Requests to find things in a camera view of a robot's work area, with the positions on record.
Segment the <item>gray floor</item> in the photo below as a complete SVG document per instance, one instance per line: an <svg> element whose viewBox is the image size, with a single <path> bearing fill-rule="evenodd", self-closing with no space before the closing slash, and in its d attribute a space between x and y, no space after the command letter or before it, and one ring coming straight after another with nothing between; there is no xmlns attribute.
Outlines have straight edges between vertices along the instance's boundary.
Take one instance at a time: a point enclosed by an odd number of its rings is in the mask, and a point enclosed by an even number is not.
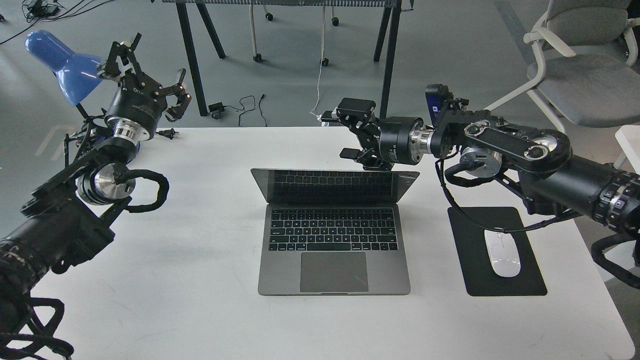
<svg viewBox="0 0 640 360"><path fill-rule="evenodd" d="M0 41L27 26L19 5L6 3L0 4L0 13L7 19L0 23ZM70 6L76 2L60 3ZM545 11L547 2L416 3L415 11L404 12L401 18L388 116L428 117L423 91L432 83L449 85L455 95L470 99L470 109L478 110L525 82L531 53L522 46L522 35ZM216 56L195 6L188 8L207 103L238 107L238 100L244 96L265 94L262 109L269 126L319 125L309 111L317 99L320 8L272 6L275 20L267 22L258 7L258 48L266 59L260 64L252 60L247 6L208 7L228 56L224 60ZM336 11L340 26L334 28L327 23L325 47L330 66L322 71L316 113L333 109L343 97L380 101L384 56L380 63L373 63L372 54L381 10ZM112 41L128 40L140 32L143 37L136 56L142 69L164 85L172 83L178 68L188 67L172 4L119 0L73 19L41 22L33 29L47 29L73 50L102 57ZM19 209L29 199L30 191L61 169L61 137L81 122L77 111L62 98L51 72L25 51L26 34L0 45L0 233L4 234L22 223ZM191 78L186 84L192 88ZM90 113L98 113L101 107L108 107L115 89L114 83L103 81L84 106ZM251 107L253 103L245 100L243 104ZM526 96L505 104L494 114L515 124L551 127ZM220 120L200 117L194 102L178 124L163 120L160 126L234 127L237 123L238 113L231 109ZM243 126L262 125L258 111L243 115ZM574 153L600 162L613 162L620 153L614 139L616 130L567 125ZM50 133L54 137L47 142ZM214 145L208 156L232 151ZM251 144L248 140L238 146ZM588 219L577 223L587 244L608 233ZM607 286L638 347L637 290L617 281L609 281Z"/></svg>

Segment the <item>trackpad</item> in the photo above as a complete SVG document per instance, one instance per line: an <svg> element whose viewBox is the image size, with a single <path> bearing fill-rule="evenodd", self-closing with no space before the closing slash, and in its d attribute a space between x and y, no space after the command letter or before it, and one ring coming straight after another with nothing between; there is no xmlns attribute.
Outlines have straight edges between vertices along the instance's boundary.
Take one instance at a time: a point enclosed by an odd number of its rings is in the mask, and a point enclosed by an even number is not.
<svg viewBox="0 0 640 360"><path fill-rule="evenodd" d="M347 293L369 291L364 252L304 252L300 292Z"/></svg>

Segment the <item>lamp shade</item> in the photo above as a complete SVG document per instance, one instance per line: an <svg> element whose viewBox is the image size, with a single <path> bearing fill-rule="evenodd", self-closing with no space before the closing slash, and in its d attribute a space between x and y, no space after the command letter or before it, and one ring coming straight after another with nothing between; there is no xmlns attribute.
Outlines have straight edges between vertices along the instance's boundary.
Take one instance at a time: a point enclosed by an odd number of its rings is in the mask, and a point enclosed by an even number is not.
<svg viewBox="0 0 640 360"><path fill-rule="evenodd" d="M102 81L96 66L98 56L76 54L46 30L37 30L24 42L27 51L49 67L58 78L62 94L69 104L78 105Z"/></svg>

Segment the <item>chair backrest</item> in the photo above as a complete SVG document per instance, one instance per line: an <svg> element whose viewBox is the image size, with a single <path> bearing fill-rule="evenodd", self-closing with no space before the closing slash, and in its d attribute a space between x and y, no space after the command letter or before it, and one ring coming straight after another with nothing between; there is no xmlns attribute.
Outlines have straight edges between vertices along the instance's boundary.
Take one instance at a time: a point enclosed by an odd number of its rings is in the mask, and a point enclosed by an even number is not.
<svg viewBox="0 0 640 360"><path fill-rule="evenodd" d="M569 46L604 45L625 29L631 0L551 0L547 28Z"/></svg>

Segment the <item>robotic arm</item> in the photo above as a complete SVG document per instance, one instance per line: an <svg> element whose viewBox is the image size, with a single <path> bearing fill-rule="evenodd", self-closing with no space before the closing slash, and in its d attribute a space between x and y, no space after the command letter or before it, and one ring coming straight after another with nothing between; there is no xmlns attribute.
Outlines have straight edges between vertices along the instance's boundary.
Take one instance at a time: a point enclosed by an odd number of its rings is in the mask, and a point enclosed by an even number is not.
<svg viewBox="0 0 640 360"><path fill-rule="evenodd" d="M426 88L431 126L420 118L377 119L373 101L345 98L322 120L338 122L356 134L362 150L343 149L340 157L352 159L365 170L391 170L394 163L416 165L424 154L437 159L436 169L451 205L462 212L446 188L445 179L471 187L498 181L519 196L529 214L554 215L551 220L523 229L490 229L512 233L537 229L585 215L616 232L591 248L594 261L630 286L640 289L640 279L605 259L603 252L626 241L636 241L634 260L640 266L640 180L637 174L616 170L574 156L566 135L551 129L510 124L487 110L466 111L468 101L455 99L446 86ZM457 148L460 161L444 170L444 160ZM505 175L515 170L519 181ZM475 179L456 176L467 171Z"/></svg>
<svg viewBox="0 0 640 360"><path fill-rule="evenodd" d="M114 42L109 58L99 66L99 76L113 79L118 90L104 116L86 117L78 140L81 144L75 160L33 191L33 198L22 207L27 220L0 240L0 357L22 359L48 346L70 358L73 348L53 338L63 315L63 304L55 299L34 299L31 289L49 271L62 274L70 266L93 259L109 245L115 234L109 228L126 210L130 213L153 211L164 203L169 182L150 170L129 170L139 141L149 140L156 132L163 113L168 120L180 119L191 100L182 86L185 70L178 71L177 83L163 88L141 71L133 51L140 40L137 34L131 46ZM132 66L120 72L123 66ZM168 108L166 97L175 95L177 104ZM106 127L96 126L104 118ZM65 145L70 139L67 136ZM129 205L136 181L142 177L158 183L157 199L148 205ZM85 204L110 205L97 216ZM54 316L45 325L35 312L49 306ZM21 334L27 325L32 334ZM24 348L8 348L13 340L31 342Z"/></svg>

